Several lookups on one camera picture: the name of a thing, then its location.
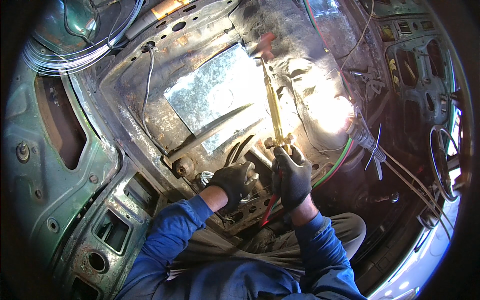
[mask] gray pants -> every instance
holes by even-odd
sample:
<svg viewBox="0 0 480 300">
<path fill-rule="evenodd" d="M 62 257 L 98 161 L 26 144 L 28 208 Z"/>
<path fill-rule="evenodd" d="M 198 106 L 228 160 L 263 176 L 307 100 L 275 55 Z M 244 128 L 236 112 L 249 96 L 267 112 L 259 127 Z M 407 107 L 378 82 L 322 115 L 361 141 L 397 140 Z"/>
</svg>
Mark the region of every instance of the gray pants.
<svg viewBox="0 0 480 300">
<path fill-rule="evenodd" d="M 348 259 L 351 259 L 365 238 L 367 232 L 365 222 L 353 213 L 339 214 L 330 219 L 335 235 L 342 242 Z M 305 273 L 305 269 L 301 261 L 300 247 L 295 232 L 291 231 L 276 238 L 270 248 L 272 249 L 270 252 L 246 252 L 212 231 L 199 230 L 193 234 L 187 248 L 177 256 L 170 266 L 169 280 L 189 268 L 229 257 L 261 259 L 286 269 L 296 280 L 299 280 L 300 276 Z"/>
</svg>

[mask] black glove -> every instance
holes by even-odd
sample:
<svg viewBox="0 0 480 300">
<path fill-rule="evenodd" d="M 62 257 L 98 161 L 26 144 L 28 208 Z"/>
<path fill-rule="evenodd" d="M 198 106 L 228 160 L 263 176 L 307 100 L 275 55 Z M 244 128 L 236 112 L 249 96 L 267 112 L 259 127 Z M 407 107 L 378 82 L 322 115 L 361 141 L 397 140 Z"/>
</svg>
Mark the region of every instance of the black glove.
<svg viewBox="0 0 480 300">
<path fill-rule="evenodd" d="M 228 196 L 228 203 L 223 208 L 227 212 L 233 212 L 239 206 L 239 201 L 252 191 L 258 180 L 258 174 L 254 173 L 248 177 L 248 172 L 253 170 L 255 165 L 251 161 L 244 164 L 235 164 L 221 168 L 213 174 L 207 186 L 216 185 L 221 187 Z"/>
<path fill-rule="evenodd" d="M 291 147 L 292 158 L 282 147 L 275 147 L 275 159 L 272 162 L 272 190 L 274 194 L 280 195 L 287 212 L 298 207 L 312 191 L 312 163 L 305 159 L 297 147 Z"/>
</svg>

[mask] blue long-sleeve shirt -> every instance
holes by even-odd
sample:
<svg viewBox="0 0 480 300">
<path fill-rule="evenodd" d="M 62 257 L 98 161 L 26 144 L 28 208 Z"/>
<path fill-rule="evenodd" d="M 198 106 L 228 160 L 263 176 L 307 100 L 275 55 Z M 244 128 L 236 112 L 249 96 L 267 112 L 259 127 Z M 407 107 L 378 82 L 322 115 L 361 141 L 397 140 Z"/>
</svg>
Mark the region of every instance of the blue long-sleeve shirt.
<svg viewBox="0 0 480 300">
<path fill-rule="evenodd" d="M 212 214 L 199 195 L 160 211 L 116 299 L 365 299 L 331 220 L 320 213 L 295 228 L 305 266 L 300 283 L 285 269 L 251 258 L 211 262 L 167 281 L 168 266 Z"/>
</svg>

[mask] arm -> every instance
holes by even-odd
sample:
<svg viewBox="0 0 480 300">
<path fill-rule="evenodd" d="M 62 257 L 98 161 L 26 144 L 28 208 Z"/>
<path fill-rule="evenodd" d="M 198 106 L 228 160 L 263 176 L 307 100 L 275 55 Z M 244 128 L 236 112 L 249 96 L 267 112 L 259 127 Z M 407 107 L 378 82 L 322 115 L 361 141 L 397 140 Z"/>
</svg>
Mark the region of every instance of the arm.
<svg viewBox="0 0 480 300">
<path fill-rule="evenodd" d="M 274 149 L 274 155 L 272 187 L 274 193 L 280 194 L 295 227 L 305 266 L 305 276 L 300 280 L 302 292 L 322 299 L 365 299 L 355 285 L 347 253 L 335 236 L 330 219 L 318 212 L 310 197 L 311 162 L 293 146 L 291 157 L 281 147 Z"/>
<path fill-rule="evenodd" d="M 152 231 L 133 262 L 117 299 L 151 297 L 169 274 L 169 265 L 185 250 L 188 240 L 213 212 L 235 210 L 239 201 L 252 191 L 258 174 L 247 179 L 255 168 L 252 162 L 235 164 L 215 172 L 207 188 L 188 201 L 175 202 L 160 211 Z"/>
<path fill-rule="evenodd" d="M 335 236 L 332 222 L 318 212 L 310 196 L 290 215 L 305 266 L 301 290 L 322 299 L 365 299 L 355 285 L 347 253 Z"/>
<path fill-rule="evenodd" d="M 223 189 L 210 186 L 188 201 L 181 200 L 162 209 L 117 298 L 127 292 L 137 297 L 153 294 L 157 285 L 168 278 L 168 266 L 187 247 L 192 234 L 205 228 L 209 216 L 227 201 Z"/>
</svg>

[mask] cable bundle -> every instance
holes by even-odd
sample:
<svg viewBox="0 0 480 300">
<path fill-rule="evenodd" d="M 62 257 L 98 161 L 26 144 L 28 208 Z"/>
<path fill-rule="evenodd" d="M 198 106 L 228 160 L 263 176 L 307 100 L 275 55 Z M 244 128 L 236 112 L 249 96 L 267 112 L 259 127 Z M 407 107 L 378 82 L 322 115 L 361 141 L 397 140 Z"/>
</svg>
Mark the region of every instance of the cable bundle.
<svg viewBox="0 0 480 300">
<path fill-rule="evenodd" d="M 31 69 L 47 76 L 73 74 L 86 69 L 104 58 L 113 46 L 121 40 L 140 12 L 142 3 L 142 0 L 136 0 L 135 6 L 127 19 L 117 29 L 111 31 L 107 37 L 93 46 L 74 53 L 49 55 L 38 50 L 30 39 L 22 52 L 22 59 Z M 114 38 L 110 38 L 115 32 L 118 32 L 118 34 Z"/>
</svg>

